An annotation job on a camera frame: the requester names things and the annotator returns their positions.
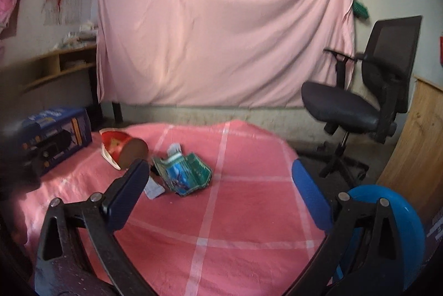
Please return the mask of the wooden cabinet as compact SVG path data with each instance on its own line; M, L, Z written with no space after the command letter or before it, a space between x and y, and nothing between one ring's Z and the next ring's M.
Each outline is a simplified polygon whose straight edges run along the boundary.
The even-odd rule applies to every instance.
M442 208L442 87L416 78L403 131L378 185L402 195L428 223Z

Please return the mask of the wooden wall shelf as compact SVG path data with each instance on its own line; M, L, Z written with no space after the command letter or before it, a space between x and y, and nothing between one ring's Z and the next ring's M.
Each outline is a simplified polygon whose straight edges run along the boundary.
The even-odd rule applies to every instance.
M22 64L25 77L20 85L25 92L63 76L95 67L96 45L55 50Z

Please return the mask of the green snack wrapper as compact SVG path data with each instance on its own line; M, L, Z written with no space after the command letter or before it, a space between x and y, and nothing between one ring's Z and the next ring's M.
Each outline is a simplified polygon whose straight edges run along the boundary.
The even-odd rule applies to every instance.
M212 169L194 153L184 154L179 143L167 150L167 157L153 157L158 176L170 191L184 197L206 188L212 178Z

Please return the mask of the blue plastic bucket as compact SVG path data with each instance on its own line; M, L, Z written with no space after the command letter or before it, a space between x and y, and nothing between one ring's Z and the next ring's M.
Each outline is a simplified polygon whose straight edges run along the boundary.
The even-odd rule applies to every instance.
M364 185L332 198L331 229L345 238L330 295L399 295L414 281L425 236L411 205L387 187Z

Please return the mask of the stack of papers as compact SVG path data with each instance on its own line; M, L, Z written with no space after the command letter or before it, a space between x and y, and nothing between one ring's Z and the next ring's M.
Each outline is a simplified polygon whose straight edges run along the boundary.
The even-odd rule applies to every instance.
M53 50L79 49L96 44L98 26L90 20L83 23L77 32L69 32L57 43Z

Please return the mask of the green hanging brush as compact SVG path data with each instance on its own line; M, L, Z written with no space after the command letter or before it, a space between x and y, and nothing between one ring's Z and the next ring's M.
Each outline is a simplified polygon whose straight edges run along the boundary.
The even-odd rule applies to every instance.
M357 0L353 1L353 13L354 16L357 17L360 20L368 20L369 19L369 11L368 9L361 4L360 2L358 2Z

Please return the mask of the pink hanging sheet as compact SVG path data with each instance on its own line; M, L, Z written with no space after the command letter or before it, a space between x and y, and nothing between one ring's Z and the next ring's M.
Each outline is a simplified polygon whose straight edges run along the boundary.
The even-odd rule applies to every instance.
M300 107L354 51L353 0L98 0L98 98L131 105Z

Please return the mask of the blue cardboard box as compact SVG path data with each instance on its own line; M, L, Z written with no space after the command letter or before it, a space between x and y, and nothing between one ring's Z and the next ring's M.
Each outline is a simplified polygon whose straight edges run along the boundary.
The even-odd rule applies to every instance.
M20 125L20 146L37 176L48 173L92 142L84 108L53 108L30 115Z

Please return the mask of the red paper cup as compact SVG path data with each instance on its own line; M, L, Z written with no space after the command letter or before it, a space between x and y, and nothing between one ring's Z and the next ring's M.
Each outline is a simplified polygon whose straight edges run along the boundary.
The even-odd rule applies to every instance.
M101 137L101 156L117 170L126 170L137 159L148 160L149 147L123 130L104 128Z

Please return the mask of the black office chair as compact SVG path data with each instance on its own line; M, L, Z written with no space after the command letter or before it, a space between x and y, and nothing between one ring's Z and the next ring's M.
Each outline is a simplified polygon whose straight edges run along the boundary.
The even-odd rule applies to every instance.
M337 173L350 187L357 186L369 166L345 155L348 137L368 135L383 144L396 133L396 117L408 111L422 21L421 16L377 21L365 50L353 56L325 49L336 60L336 84L304 82L302 101L307 112L324 123L326 133L343 130L344 136L334 150L323 144L298 152L304 161L322 163L321 178Z

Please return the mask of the pink checked tablecloth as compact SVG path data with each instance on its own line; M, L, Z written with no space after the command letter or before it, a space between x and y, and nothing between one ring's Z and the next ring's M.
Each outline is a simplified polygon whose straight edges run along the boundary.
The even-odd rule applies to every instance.
M285 140L243 121L191 127L139 124L126 133L166 157L173 144L212 172L188 196L141 195L123 250L160 295L280 295L315 254L324 233L291 177Z

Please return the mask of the white wrapper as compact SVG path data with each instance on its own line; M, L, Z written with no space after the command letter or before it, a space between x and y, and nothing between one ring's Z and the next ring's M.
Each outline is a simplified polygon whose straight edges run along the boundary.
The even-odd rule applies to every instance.
M149 200L154 200L165 193L164 187L158 184L153 178L149 178L143 191Z

